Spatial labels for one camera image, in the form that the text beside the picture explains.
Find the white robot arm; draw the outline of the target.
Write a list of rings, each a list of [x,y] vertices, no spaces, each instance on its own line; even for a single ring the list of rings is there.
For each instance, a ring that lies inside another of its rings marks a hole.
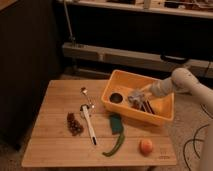
[[[213,116],[213,89],[202,84],[187,68],[176,68],[170,77],[145,85],[141,90],[147,99],[189,92]],[[198,171],[213,171],[213,120],[207,129]]]

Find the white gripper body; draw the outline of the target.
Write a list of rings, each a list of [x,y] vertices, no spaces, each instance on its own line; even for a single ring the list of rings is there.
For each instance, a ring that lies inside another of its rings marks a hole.
[[[153,82],[142,88],[142,93],[147,99],[162,98],[171,92],[171,80],[165,79]]]

